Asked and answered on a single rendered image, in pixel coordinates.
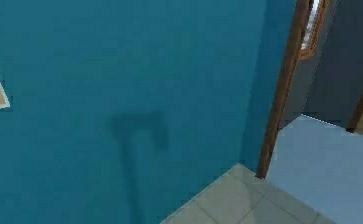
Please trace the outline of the brown wooden door frame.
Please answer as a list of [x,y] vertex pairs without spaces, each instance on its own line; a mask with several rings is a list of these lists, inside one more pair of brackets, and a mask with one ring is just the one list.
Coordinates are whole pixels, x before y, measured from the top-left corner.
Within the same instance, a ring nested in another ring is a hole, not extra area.
[[363,115],[363,93],[357,103],[357,106],[352,114],[352,117],[349,120],[348,126],[346,128],[347,132],[354,133],[357,125]]
[[295,0],[294,12],[290,19],[289,34],[284,40],[284,53],[279,63],[278,79],[275,82],[267,129],[257,164],[256,176],[260,179],[264,179],[269,170],[279,131],[279,123],[283,118],[312,5],[313,0]]

